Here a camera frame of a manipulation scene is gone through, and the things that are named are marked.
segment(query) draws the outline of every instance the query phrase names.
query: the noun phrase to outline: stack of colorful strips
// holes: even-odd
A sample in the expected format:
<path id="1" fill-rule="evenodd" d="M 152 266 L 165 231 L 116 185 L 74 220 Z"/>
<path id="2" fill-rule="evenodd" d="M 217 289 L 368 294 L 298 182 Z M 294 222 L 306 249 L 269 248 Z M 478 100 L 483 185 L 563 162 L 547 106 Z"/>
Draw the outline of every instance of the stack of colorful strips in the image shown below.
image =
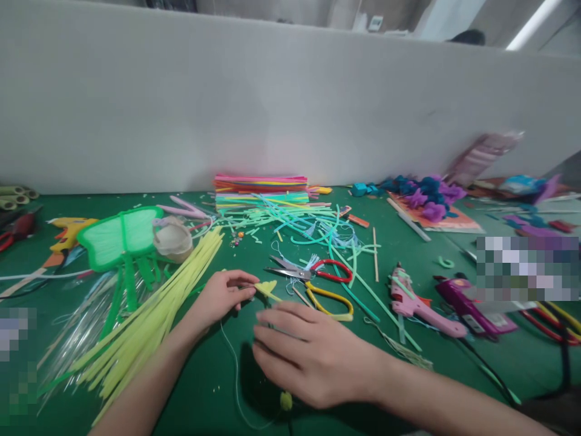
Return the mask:
<path id="1" fill-rule="evenodd" d="M 256 198 L 262 194 L 277 204 L 304 205 L 309 202 L 307 178 L 297 177 L 231 177 L 218 174 L 216 210 L 222 215 L 232 210 L 254 208 L 264 202 Z"/>
<path id="2" fill-rule="evenodd" d="M 264 194 L 279 192 L 305 192 L 307 178 L 295 177 L 231 177 L 218 174 L 214 178 L 216 193 Z"/>

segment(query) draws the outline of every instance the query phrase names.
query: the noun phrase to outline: yellow scissors handle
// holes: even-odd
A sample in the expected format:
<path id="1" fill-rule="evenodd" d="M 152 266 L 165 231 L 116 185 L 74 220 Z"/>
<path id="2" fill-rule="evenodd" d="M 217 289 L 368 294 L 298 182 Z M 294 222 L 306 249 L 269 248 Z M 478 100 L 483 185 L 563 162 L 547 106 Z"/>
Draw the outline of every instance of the yellow scissors handle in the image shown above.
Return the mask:
<path id="1" fill-rule="evenodd" d="M 309 296 L 309 298 L 311 300 L 313 300 L 313 303 L 315 304 L 315 307 L 317 309 L 319 309 L 321 312 L 332 316 L 333 318 L 337 319 L 338 321 L 346 321 L 347 319 L 349 319 L 350 321 L 353 319 L 353 305 L 351 304 L 351 302 L 349 300 L 347 300 L 344 297 L 341 297 L 340 295 L 334 294 L 332 292 L 329 291 L 325 291 L 321 288 L 316 288 L 313 286 L 313 284 L 311 282 L 306 282 L 304 284 L 307 288 L 307 295 Z M 342 315 L 334 315 L 331 312 L 329 312 L 327 309 L 325 309 L 323 306 L 321 306 L 321 303 L 319 303 L 319 301 L 315 298 L 315 296 L 313 295 L 313 292 L 325 296 L 325 297 L 329 297 L 331 299 L 337 300 L 341 303 L 343 303 L 344 305 L 347 306 L 347 309 L 349 309 L 348 313 L 346 315 L 349 316 L 345 316 L 343 317 Z"/>

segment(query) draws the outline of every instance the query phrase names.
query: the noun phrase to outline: hand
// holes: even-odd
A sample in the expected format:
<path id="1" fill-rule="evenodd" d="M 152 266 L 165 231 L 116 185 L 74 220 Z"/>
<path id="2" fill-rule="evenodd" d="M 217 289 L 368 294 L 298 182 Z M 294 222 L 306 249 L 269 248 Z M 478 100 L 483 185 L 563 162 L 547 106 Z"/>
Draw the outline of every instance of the hand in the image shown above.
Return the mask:
<path id="1" fill-rule="evenodd" d="M 259 281 L 258 277 L 239 269 L 216 272 L 180 324 L 186 323 L 197 333 L 207 331 L 232 308 L 239 311 L 241 303 L 256 293 L 253 284 Z"/>
<path id="2" fill-rule="evenodd" d="M 299 303 L 279 303 L 257 318 L 254 358 L 280 388 L 317 409 L 376 399 L 377 380 L 389 371 L 391 356 Z"/>

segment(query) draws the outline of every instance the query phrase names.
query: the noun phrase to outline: forearm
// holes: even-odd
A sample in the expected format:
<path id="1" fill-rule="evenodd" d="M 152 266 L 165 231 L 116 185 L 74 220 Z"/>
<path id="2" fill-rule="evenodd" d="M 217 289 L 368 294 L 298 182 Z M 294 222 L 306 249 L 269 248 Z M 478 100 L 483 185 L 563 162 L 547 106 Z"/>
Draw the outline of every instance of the forearm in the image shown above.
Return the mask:
<path id="1" fill-rule="evenodd" d="M 192 348 L 203 335 L 180 324 L 123 390 L 90 436 L 150 435 Z"/>
<path id="2" fill-rule="evenodd" d="M 378 357 L 373 401 L 418 427 L 446 435 L 553 435 L 536 421 L 454 380 L 388 355 Z"/>

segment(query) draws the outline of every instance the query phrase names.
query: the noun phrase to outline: scissor blade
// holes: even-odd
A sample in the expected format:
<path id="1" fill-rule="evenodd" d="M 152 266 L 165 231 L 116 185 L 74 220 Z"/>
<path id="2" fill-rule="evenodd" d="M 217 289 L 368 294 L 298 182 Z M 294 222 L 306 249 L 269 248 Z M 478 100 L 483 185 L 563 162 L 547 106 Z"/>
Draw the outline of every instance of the scissor blade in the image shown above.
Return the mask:
<path id="1" fill-rule="evenodd" d="M 274 260 L 280 266 L 282 266 L 284 269 L 296 269 L 297 268 L 293 264 L 291 264 L 291 263 L 289 263 L 289 262 L 287 262 L 279 257 L 271 255 L 271 259 Z"/>
<path id="2" fill-rule="evenodd" d="M 270 273 L 280 274 L 281 276 L 296 277 L 301 280 L 309 281 L 311 278 L 310 271 L 304 271 L 302 269 L 281 269 L 281 268 L 265 268 L 265 271 Z"/>

